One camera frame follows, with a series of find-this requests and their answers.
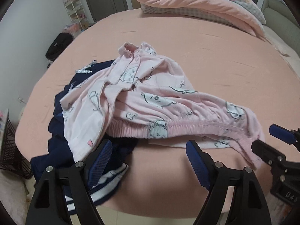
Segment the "pink cartoon pajama pants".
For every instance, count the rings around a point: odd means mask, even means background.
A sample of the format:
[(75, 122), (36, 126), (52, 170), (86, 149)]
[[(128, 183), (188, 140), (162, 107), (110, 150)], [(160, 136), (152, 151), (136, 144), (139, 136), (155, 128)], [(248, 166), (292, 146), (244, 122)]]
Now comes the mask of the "pink cartoon pajama pants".
[(157, 55), (147, 43), (125, 43), (117, 59), (127, 59), (131, 86), (117, 99), (109, 135), (137, 139), (168, 139), (182, 136), (206, 137), (216, 148), (232, 147), (258, 168), (261, 159), (251, 150), (264, 133), (256, 115), (214, 95), (193, 88), (174, 60)]

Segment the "navy striped garment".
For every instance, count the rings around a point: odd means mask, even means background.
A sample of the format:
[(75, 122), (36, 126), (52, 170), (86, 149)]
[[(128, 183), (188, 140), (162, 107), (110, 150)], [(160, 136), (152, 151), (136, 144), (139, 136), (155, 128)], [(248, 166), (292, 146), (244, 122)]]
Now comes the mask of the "navy striped garment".
[(117, 99), (131, 86), (126, 67), (137, 64), (122, 58), (97, 62), (76, 71), (70, 83), (54, 98), (53, 118), (48, 130), (48, 154), (31, 159), (36, 180), (49, 166), (69, 168), (85, 161), (104, 141), (112, 143), (112, 154), (98, 183), (89, 194), (95, 205), (108, 201), (128, 170), (126, 157), (138, 143), (134, 136), (108, 134), (116, 113)]

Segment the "beige pillow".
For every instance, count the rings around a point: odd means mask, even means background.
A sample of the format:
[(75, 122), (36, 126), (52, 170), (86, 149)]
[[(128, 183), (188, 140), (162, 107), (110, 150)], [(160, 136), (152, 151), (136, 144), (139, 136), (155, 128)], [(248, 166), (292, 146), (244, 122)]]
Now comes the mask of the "beige pillow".
[(280, 53), (281, 57), (289, 64), (289, 67), (299, 78), (299, 55), (284, 42), (272, 29), (263, 26), (266, 40)]

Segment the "green bed headboard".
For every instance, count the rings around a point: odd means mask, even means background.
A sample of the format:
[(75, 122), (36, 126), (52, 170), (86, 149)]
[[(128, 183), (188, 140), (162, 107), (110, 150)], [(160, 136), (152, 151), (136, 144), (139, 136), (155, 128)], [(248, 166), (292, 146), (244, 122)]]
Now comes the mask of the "green bed headboard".
[(262, 13), (266, 26), (299, 55), (299, 25), (289, 8), (278, 0), (264, 0)]

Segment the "black backpack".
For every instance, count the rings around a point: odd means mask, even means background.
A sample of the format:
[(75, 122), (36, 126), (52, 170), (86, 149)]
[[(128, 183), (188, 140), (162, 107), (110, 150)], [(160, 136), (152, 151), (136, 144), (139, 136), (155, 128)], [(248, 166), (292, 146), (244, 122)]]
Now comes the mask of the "black backpack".
[(59, 55), (73, 42), (74, 37), (70, 33), (59, 33), (56, 39), (48, 48), (45, 57), (55, 61)]

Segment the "pink folded quilt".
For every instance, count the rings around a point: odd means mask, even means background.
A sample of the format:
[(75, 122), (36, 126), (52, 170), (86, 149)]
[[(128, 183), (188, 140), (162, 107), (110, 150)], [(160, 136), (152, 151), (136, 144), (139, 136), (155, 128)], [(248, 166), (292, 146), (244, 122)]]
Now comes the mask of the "pink folded quilt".
[(252, 0), (137, 0), (144, 13), (175, 13), (221, 22), (264, 37), (266, 19)]

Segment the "white shelf rack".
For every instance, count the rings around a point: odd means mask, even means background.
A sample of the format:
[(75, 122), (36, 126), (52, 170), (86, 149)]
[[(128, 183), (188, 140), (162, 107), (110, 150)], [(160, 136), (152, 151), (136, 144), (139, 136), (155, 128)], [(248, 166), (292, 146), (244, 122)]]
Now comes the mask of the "white shelf rack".
[(82, 31), (89, 27), (89, 21), (81, 0), (65, 0), (64, 7), (68, 13), (70, 20), (75, 23), (78, 22)]

